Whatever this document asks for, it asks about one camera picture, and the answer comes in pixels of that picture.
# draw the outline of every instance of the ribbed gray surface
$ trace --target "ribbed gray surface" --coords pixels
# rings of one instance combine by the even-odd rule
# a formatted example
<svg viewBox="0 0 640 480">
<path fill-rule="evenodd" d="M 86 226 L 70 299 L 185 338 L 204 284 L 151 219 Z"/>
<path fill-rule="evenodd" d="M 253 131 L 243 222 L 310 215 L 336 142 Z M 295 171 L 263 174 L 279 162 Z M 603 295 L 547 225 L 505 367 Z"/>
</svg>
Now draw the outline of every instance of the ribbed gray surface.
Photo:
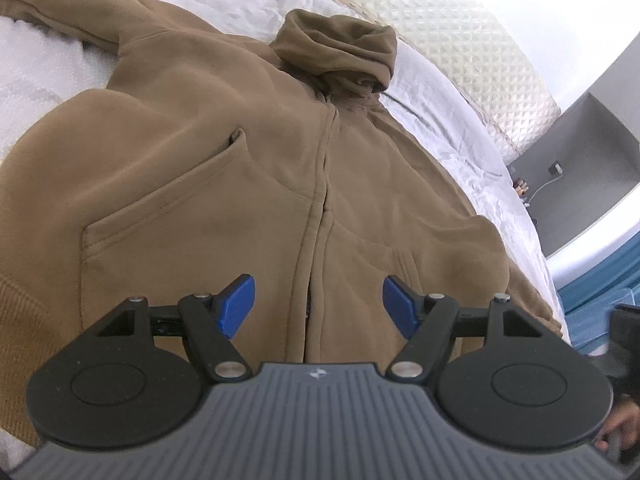
<svg viewBox="0 0 640 480">
<path fill-rule="evenodd" d="M 316 373 L 318 368 L 325 374 Z M 45 444 L 16 480 L 617 480 L 591 446 L 550 455 L 493 449 L 441 418 L 416 386 L 372 365 L 264 365 L 214 388 L 187 424 L 148 446 Z"/>
</svg>

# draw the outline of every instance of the quilted mattress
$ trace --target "quilted mattress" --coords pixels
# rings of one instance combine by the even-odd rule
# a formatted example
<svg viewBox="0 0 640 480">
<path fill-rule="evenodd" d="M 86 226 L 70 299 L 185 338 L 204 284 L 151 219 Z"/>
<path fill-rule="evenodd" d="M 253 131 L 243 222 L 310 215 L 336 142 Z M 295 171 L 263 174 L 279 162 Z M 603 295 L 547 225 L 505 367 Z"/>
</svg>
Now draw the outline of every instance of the quilted mattress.
<svg viewBox="0 0 640 480">
<path fill-rule="evenodd" d="M 340 0 L 392 25 L 481 115 L 506 163 L 560 115 L 542 78 L 478 0 Z"/>
</svg>

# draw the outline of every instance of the logo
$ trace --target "logo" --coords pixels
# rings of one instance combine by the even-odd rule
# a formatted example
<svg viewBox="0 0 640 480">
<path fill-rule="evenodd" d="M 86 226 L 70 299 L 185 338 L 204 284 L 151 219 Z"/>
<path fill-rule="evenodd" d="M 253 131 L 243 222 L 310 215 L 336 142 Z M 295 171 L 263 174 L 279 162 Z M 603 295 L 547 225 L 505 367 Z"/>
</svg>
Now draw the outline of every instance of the logo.
<svg viewBox="0 0 640 480">
<path fill-rule="evenodd" d="M 327 372 L 326 370 L 322 370 L 322 368 L 316 368 L 313 372 L 309 372 L 309 375 L 314 379 L 322 379 L 324 377 L 327 377 L 327 375 L 329 375 L 329 372 Z"/>
</svg>

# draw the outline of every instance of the white bedsheet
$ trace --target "white bedsheet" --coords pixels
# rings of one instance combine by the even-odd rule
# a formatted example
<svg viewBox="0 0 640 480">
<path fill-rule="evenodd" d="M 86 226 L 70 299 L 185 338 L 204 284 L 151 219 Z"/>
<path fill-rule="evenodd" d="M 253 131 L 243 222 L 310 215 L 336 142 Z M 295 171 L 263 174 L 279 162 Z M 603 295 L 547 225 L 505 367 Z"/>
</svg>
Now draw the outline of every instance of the white bedsheet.
<svg viewBox="0 0 640 480">
<path fill-rule="evenodd" d="M 164 1 L 190 10 L 222 32 L 264 41 L 275 37 L 284 15 L 297 7 L 324 15 L 348 13 L 331 0 Z M 93 46 L 7 18 L 0 18 L 0 52 L 0 159 L 57 104 L 82 90 L 103 88 L 115 64 L 113 56 Z M 404 43 L 399 44 L 396 74 L 382 101 L 449 171 L 478 214 L 498 228 L 507 252 L 553 307 L 568 338 L 535 228 L 475 112 L 436 67 Z M 18 460 L 15 453 L 9 459 Z"/>
</svg>

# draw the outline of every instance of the gray shelf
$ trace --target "gray shelf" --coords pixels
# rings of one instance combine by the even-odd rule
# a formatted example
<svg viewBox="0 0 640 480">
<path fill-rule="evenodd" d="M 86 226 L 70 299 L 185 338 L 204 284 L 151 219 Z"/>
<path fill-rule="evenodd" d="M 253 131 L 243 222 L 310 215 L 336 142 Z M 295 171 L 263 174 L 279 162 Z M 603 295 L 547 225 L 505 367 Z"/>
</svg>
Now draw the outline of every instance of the gray shelf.
<svg viewBox="0 0 640 480">
<path fill-rule="evenodd" d="M 636 38 L 591 89 L 510 167 L 530 191 L 551 178 L 529 213 L 545 256 L 583 232 L 640 183 L 640 38 Z"/>
</svg>

